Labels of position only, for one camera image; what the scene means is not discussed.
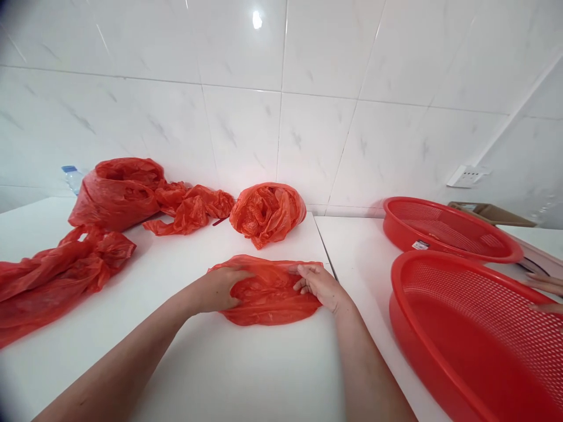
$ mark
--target wall socket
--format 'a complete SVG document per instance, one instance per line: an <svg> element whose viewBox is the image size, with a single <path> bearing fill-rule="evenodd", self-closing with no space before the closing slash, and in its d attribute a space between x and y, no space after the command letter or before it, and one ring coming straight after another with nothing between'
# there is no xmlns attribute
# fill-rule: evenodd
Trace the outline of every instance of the wall socket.
<svg viewBox="0 0 563 422"><path fill-rule="evenodd" d="M483 176L491 174L491 170L482 166L459 166L450 178L448 186L452 188L474 188Z"/></svg>

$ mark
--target red plastic colander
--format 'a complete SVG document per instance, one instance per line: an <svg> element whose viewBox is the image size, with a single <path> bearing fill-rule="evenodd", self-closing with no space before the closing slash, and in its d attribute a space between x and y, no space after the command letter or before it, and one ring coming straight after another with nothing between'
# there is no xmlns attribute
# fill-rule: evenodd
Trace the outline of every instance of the red plastic colander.
<svg viewBox="0 0 563 422"><path fill-rule="evenodd" d="M563 420L563 316L479 263L411 251L391 270L389 313L403 354L454 421Z"/></svg>
<svg viewBox="0 0 563 422"><path fill-rule="evenodd" d="M515 263L524 258L518 243L467 213L418 198L387 199L383 230L399 249L448 252L476 261Z"/></svg>

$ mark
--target forearm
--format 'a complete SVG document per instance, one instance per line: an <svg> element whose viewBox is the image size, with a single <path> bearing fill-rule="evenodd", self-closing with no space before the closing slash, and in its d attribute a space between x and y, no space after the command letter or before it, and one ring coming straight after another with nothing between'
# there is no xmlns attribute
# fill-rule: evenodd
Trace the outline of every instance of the forearm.
<svg viewBox="0 0 563 422"><path fill-rule="evenodd" d="M348 422L416 418L350 301L335 312Z"/></svg>
<svg viewBox="0 0 563 422"><path fill-rule="evenodd" d="M193 314L183 295L154 311L34 421L127 420L178 330Z"/></svg>

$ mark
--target human hand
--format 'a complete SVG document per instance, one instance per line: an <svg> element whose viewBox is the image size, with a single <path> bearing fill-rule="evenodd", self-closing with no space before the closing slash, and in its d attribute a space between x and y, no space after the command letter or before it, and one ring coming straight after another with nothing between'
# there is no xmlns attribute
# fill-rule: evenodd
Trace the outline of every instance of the human hand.
<svg viewBox="0 0 563 422"><path fill-rule="evenodd" d="M240 301L230 295L233 286L255 275L242 271L241 266L218 268L199 277L182 292L194 314L224 311L237 306Z"/></svg>
<svg viewBox="0 0 563 422"><path fill-rule="evenodd" d="M543 290L548 293L553 293L557 296L563 296L563 280L555 277L548 277L547 275L538 275L528 273L528 280L521 283L533 287L538 290ZM549 314L563 314L563 304L543 304L543 305L529 305L530 309L540 312L547 312Z"/></svg>
<svg viewBox="0 0 563 422"><path fill-rule="evenodd" d="M293 290L301 290L301 294L312 293L318 301L335 314L342 304L352 303L346 290L324 268L312 264L299 264L289 270L291 274L299 274L302 279L293 286Z"/></svg>

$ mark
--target plastic bag pile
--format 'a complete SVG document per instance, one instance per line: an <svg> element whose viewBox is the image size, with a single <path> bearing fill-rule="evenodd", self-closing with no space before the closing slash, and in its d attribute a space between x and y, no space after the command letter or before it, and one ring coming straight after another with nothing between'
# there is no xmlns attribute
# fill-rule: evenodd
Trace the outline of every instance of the plastic bag pile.
<svg viewBox="0 0 563 422"><path fill-rule="evenodd" d="M237 255L210 268L208 272L222 267L243 266L256 275L233 286L230 295L242 303L236 308L221 311L221 314L236 325L281 325L310 317L321 303L310 293L301 294L293 290L301 276L290 274L289 269L298 264L323 266L318 262L268 261Z"/></svg>
<svg viewBox="0 0 563 422"><path fill-rule="evenodd" d="M162 166L149 158L117 158L102 161L84 177L69 223L122 232L163 211L174 217L173 223L143 226L157 236L190 234L206 226L209 217L228 217L234 203L222 190L166 182Z"/></svg>
<svg viewBox="0 0 563 422"><path fill-rule="evenodd" d="M145 221L158 212L172 223ZM190 234L225 219L257 249L285 239L306 215L295 189L262 183L245 189L235 204L222 190L183 182L168 183L164 169L151 159L117 158L99 163L82 182L69 217L72 230L54 249L0 262L0 348L47 325L102 289L119 272L135 244L120 234L141 222L157 236ZM87 234L80 241L80 236ZM238 325L277 325L312 315L320 303L312 295L293 291L298 276L287 272L291 261L266 261L237 256L215 266L243 264L256 274L233 288L243 305L224 312Z"/></svg>
<svg viewBox="0 0 563 422"><path fill-rule="evenodd" d="M230 223L260 250L267 243L284 240L306 215L305 203L295 189L270 182L240 193Z"/></svg>
<svg viewBox="0 0 563 422"><path fill-rule="evenodd" d="M80 241L83 234L87 236ZM134 250L135 244L121 233L79 226L56 248L19 263L0 262L0 348L100 291Z"/></svg>

